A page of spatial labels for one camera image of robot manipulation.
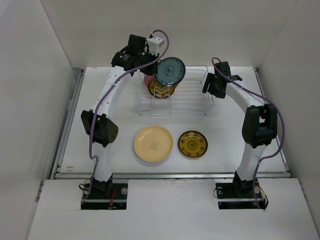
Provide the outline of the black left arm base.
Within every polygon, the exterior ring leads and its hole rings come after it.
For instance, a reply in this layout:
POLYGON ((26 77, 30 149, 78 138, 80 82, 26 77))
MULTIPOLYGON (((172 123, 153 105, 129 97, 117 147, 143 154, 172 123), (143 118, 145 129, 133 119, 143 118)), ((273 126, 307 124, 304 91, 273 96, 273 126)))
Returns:
POLYGON ((99 182, 80 183, 82 210, 126 210, 129 185, 127 182, 99 182))

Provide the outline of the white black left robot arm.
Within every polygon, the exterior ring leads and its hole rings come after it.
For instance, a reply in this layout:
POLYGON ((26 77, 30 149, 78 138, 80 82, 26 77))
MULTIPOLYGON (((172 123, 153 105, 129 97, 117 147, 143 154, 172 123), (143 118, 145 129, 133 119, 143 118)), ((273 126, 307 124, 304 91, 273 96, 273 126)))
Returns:
POLYGON ((94 192, 100 198, 111 195, 112 186, 107 181, 112 177, 112 168, 111 159, 94 150, 94 144, 105 148, 115 141, 119 128, 112 121, 112 115, 122 91, 135 72, 148 76, 156 74, 158 62, 164 56, 159 50, 165 46, 167 51, 169 45, 166 34, 164 37, 131 34, 127 45, 113 56, 106 83, 95 104, 90 110, 83 110, 80 115, 85 133, 89 136, 88 155, 94 161, 90 180, 98 182, 94 192))

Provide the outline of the brown yellow patterned plate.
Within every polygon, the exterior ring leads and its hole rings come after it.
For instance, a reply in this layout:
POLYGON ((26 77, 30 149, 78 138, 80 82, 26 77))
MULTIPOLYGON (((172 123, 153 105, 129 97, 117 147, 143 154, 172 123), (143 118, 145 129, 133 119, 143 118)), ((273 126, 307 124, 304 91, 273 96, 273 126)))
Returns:
POLYGON ((202 157, 208 150, 206 137, 198 131, 186 131, 178 139, 179 151, 190 159, 202 157))
POLYGON ((149 93, 155 98, 159 99, 165 99, 170 97, 174 93, 175 88, 175 86, 162 85, 156 79, 151 80, 148 85, 149 93))

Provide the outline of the teal patterned plate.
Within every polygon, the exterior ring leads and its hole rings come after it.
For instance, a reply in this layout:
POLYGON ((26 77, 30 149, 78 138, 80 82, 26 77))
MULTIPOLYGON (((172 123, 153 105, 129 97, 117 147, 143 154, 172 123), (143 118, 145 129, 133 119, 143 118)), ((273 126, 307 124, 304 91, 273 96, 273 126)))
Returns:
POLYGON ((167 57, 157 64, 157 73, 155 79, 164 86, 176 86, 185 77, 186 66, 184 62, 177 57, 167 57))

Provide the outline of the white wire dish rack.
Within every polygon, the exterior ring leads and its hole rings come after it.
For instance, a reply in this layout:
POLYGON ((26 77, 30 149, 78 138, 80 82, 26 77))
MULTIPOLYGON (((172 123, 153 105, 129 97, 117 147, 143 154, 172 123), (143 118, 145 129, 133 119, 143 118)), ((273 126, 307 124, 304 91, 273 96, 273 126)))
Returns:
POLYGON ((156 98, 149 93, 139 73, 139 85, 136 94, 136 109, 142 116, 161 117, 197 117, 205 116, 214 107, 214 97, 202 93, 209 73, 205 65, 188 65, 184 79, 168 98, 156 98))

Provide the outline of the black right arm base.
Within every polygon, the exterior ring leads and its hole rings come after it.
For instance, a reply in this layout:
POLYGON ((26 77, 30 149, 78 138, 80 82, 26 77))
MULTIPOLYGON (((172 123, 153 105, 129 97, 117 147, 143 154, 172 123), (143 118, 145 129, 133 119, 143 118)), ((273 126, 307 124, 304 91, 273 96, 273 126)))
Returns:
POLYGON ((259 185, 253 188, 250 184, 240 192, 233 182, 218 181, 213 193, 220 210, 265 210, 269 205, 269 199, 259 185))

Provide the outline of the yellow plastic plate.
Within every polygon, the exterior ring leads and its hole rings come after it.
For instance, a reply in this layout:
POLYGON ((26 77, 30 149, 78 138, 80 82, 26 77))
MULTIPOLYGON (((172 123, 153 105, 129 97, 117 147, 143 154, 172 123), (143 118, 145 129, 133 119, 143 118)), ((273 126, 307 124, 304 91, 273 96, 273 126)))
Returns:
POLYGON ((141 129, 135 136, 133 148, 136 155, 148 163, 165 160, 172 152, 174 140, 162 126, 152 125, 141 129))

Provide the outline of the pink plastic plate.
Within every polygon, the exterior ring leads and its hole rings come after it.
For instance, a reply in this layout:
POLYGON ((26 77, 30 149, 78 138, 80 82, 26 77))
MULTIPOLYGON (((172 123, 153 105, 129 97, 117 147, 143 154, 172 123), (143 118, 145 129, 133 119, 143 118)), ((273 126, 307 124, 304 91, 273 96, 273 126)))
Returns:
POLYGON ((175 86, 165 86, 159 83, 154 75, 144 75, 143 83, 149 90, 166 90, 176 88, 178 85, 175 86))

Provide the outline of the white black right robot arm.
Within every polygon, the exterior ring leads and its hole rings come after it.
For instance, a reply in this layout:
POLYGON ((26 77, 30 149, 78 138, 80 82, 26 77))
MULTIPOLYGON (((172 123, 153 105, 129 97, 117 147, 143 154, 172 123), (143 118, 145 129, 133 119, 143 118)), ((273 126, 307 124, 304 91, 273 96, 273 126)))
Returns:
POLYGON ((244 112, 241 134, 245 147, 241 163, 235 172, 238 181, 231 185, 232 193, 243 197, 250 191, 248 182, 256 180, 256 168, 267 146, 278 134, 278 113, 275 106, 266 103, 262 95, 247 89, 240 76, 231 74, 227 61, 214 57, 212 64, 214 73, 207 74, 202 92, 220 99, 228 96, 244 112))

